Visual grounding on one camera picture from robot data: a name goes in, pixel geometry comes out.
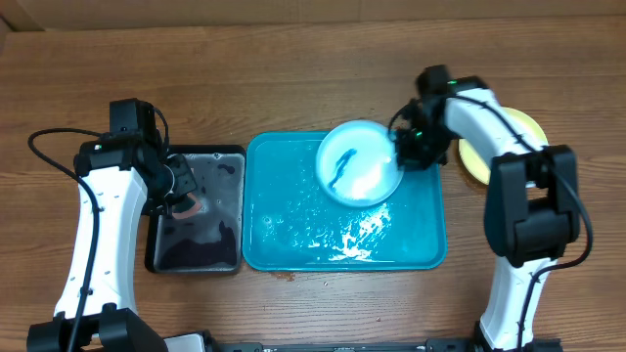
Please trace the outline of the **pink green sponge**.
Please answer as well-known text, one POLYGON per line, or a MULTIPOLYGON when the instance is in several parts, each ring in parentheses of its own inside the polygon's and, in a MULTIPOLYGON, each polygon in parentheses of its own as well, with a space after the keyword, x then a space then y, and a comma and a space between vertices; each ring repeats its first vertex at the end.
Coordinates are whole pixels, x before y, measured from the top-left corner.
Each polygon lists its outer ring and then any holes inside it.
POLYGON ((174 219, 187 219, 195 216, 202 208, 201 202, 194 194, 185 195, 182 200, 172 207, 174 219))

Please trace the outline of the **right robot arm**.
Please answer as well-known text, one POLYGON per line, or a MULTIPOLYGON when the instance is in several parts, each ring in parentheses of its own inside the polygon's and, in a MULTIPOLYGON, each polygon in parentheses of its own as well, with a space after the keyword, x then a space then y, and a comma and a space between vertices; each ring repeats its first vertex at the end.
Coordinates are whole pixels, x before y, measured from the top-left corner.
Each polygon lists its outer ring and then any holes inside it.
POLYGON ((477 76, 454 78, 445 65, 429 66, 415 85, 417 97, 395 114, 408 127, 389 132, 399 167, 444 165, 451 143, 464 140, 490 168, 483 224, 496 267, 467 349, 559 351, 559 340, 535 339, 532 325, 549 274, 581 264, 591 252, 560 262, 579 234, 593 242, 575 153, 532 136, 477 76))

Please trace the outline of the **yellow plate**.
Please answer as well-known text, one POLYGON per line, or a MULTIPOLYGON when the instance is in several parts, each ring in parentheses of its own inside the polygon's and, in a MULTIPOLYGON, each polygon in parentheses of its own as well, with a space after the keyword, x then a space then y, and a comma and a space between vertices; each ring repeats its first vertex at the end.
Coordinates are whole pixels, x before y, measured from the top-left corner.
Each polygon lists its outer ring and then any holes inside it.
MULTIPOLYGON (((543 129, 532 117, 520 110, 512 108, 504 108, 504 111, 512 120, 522 125, 535 139, 544 144, 548 143, 548 139, 543 129)), ((475 180, 483 185, 487 185, 490 179, 490 169, 485 161, 466 140, 460 140, 458 145, 460 159, 466 171, 475 180)))

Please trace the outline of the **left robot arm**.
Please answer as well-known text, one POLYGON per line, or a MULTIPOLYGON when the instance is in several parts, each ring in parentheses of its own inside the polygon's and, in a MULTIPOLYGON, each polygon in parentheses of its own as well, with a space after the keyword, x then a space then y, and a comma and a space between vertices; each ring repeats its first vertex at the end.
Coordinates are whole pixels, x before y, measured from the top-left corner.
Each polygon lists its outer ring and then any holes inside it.
POLYGON ((29 351, 208 351, 203 332, 162 337, 137 313, 134 269, 139 220, 169 215, 197 183, 185 157, 169 151, 162 112, 136 98, 110 104, 110 129, 91 132, 73 168, 79 220, 63 294, 48 323, 28 331, 29 351))

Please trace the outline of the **light blue plate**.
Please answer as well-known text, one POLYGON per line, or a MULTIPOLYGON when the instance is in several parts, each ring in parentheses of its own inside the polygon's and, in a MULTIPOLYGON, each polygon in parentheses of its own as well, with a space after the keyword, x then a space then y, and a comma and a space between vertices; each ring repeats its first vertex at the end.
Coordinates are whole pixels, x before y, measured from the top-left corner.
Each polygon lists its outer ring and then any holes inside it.
POLYGON ((371 120, 345 122, 330 131, 316 154, 321 190, 349 207, 368 207, 389 198, 404 170, 386 127, 371 120))

